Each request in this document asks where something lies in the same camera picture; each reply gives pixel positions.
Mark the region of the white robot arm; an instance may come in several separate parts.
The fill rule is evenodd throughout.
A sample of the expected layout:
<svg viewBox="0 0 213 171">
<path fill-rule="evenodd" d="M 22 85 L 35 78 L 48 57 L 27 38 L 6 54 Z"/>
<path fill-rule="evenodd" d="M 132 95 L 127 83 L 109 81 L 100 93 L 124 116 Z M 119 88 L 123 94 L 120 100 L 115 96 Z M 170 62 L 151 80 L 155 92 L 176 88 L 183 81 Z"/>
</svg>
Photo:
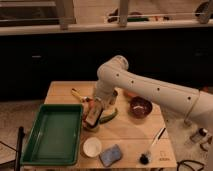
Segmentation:
<svg viewBox="0 0 213 171">
<path fill-rule="evenodd" d="M 97 70 L 94 96 L 107 108 L 116 87 L 173 110 L 213 135 L 213 94 L 128 72 L 128 61 L 116 55 Z"/>
</svg>

